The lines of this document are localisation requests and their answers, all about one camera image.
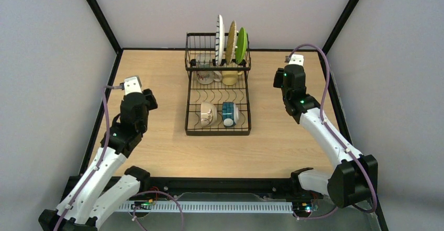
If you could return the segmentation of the green plate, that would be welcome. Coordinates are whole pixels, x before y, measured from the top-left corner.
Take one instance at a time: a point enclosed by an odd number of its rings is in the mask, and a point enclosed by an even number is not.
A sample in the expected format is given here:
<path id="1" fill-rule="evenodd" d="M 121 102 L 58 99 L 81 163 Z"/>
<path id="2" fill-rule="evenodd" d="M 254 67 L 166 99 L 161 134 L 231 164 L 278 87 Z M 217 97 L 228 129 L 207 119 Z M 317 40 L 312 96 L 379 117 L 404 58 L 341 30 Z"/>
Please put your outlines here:
<path id="1" fill-rule="evenodd" d="M 241 27 L 238 32 L 236 51 L 235 51 L 237 65 L 240 65 L 241 62 L 243 61 L 246 54 L 247 46 L 248 46 L 248 35 L 246 30 L 243 27 Z"/>

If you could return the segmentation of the cream ceramic mug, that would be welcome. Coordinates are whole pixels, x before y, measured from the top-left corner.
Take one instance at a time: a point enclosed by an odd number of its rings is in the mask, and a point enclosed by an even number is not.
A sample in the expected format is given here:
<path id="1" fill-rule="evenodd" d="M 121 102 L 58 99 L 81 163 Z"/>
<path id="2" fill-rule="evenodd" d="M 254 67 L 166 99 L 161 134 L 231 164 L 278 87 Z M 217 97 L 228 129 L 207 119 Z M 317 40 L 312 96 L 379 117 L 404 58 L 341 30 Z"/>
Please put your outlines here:
<path id="1" fill-rule="evenodd" d="M 196 67 L 210 68 L 213 67 L 212 57 L 207 54 L 198 54 L 196 57 Z M 197 81 L 202 85 L 208 85 L 212 82 L 220 82 L 223 77 L 220 71 L 201 70 L 196 72 Z"/>

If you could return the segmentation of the white bowl dark rim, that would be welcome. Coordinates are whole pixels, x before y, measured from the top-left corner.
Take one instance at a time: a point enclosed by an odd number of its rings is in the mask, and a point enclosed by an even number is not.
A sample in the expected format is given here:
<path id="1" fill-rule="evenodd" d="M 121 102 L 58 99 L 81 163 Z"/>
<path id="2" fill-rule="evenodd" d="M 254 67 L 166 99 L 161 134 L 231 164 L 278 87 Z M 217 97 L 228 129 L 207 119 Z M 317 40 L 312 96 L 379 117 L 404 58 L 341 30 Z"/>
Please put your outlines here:
<path id="1" fill-rule="evenodd" d="M 239 120 L 239 108 L 234 102 L 223 102 L 222 107 L 223 125 L 234 127 Z"/>

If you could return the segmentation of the woven bamboo plate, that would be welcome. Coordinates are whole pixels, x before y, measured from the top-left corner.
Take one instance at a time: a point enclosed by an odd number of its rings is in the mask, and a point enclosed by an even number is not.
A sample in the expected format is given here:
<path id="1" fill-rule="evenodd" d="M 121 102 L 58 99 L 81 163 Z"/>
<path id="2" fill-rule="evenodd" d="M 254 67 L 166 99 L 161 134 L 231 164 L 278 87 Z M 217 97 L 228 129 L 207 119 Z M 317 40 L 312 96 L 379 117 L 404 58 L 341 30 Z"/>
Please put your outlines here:
<path id="1" fill-rule="evenodd" d="M 236 43 L 237 43 L 237 23 L 235 20 L 231 22 L 229 33 L 227 37 L 227 47 L 225 53 L 225 59 L 227 65 L 230 65 L 235 55 Z"/>

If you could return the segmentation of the yellow handled mug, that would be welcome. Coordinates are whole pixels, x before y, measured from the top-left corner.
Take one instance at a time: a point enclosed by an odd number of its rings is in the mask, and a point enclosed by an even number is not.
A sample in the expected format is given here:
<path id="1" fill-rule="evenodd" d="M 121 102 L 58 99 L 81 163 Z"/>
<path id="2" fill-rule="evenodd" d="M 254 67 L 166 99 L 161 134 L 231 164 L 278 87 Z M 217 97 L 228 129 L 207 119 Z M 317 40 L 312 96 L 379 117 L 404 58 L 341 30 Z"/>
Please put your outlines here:
<path id="1" fill-rule="evenodd" d="M 226 86 L 232 86 L 235 85 L 238 80 L 239 76 L 243 74 L 242 71 L 222 71 L 222 83 Z"/>

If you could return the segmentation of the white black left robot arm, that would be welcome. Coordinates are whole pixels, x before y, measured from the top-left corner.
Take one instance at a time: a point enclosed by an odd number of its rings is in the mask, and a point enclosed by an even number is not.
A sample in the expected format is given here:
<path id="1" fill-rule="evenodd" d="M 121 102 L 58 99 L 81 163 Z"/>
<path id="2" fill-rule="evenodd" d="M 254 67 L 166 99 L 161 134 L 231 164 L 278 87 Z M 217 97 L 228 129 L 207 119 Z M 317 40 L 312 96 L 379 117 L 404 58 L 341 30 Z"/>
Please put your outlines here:
<path id="1" fill-rule="evenodd" d="M 99 230 L 131 196 L 149 186 L 149 172 L 131 167 L 110 189 L 106 185 L 127 160 L 148 129 L 148 116 L 158 107 L 150 89 L 125 90 L 120 113 L 109 118 L 103 97 L 106 130 L 92 163 L 55 210 L 44 210 L 38 222 L 43 230 Z"/>

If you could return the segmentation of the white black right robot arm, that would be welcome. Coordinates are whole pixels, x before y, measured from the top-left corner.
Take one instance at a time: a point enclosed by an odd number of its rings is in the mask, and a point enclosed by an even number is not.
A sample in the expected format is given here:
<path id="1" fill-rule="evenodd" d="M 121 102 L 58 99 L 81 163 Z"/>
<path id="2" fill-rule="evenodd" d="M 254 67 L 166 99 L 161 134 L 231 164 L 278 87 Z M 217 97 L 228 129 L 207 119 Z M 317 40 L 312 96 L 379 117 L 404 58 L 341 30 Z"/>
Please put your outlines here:
<path id="1" fill-rule="evenodd" d="M 282 92 L 286 112 L 316 140 L 334 167 L 332 174 L 313 168 L 293 172 L 296 185 L 330 197 L 339 208 L 371 200 L 377 202 L 378 162 L 363 155 L 332 125 L 321 104 L 306 92 L 303 66 L 277 69 L 273 86 Z"/>

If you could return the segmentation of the blue striped white plate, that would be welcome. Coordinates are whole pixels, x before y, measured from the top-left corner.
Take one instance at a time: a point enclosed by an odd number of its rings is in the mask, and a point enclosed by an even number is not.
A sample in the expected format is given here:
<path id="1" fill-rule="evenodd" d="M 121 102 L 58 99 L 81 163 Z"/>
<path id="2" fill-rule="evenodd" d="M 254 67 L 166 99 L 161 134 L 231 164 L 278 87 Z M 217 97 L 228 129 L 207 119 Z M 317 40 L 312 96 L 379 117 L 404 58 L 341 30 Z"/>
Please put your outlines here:
<path id="1" fill-rule="evenodd" d="M 215 63 L 217 66 L 221 65 L 222 57 L 224 53 L 224 39 L 225 39 L 225 27 L 222 15 L 218 15 L 216 25 L 216 37 L 215 37 Z"/>

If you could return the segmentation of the small white patterned bowl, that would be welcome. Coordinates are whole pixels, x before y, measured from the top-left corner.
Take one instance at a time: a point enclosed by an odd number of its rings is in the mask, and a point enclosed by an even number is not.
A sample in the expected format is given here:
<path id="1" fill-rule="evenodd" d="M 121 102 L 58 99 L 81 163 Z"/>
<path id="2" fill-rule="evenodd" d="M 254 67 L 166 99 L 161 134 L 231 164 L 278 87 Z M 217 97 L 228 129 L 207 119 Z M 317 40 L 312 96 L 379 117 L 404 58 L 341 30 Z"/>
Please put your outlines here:
<path id="1" fill-rule="evenodd" d="M 213 125 L 217 120 L 216 106 L 210 102 L 202 102 L 200 118 L 202 127 L 205 128 Z"/>

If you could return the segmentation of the black wire dish rack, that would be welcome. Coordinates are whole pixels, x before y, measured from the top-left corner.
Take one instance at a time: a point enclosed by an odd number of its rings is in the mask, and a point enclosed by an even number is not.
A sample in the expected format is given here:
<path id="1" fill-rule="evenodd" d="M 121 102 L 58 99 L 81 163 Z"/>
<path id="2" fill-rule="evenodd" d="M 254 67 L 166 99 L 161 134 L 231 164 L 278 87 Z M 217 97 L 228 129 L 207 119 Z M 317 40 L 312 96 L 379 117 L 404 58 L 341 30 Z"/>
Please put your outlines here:
<path id="1" fill-rule="evenodd" d="M 251 70 L 250 49 L 246 49 L 243 60 L 237 63 L 232 58 L 227 65 L 215 62 L 214 32 L 189 32 L 185 44 L 185 69 L 188 76 L 188 95 L 185 114 L 185 132 L 188 136 L 247 136 L 251 132 L 251 110 L 249 101 L 248 74 Z M 240 72 L 234 85 L 213 81 L 198 82 L 198 73 L 205 70 L 236 70 Z M 207 127 L 201 125 L 201 104 L 209 102 L 217 109 L 216 121 Z M 239 119 L 234 126 L 223 124 L 223 103 L 233 102 L 239 109 Z"/>

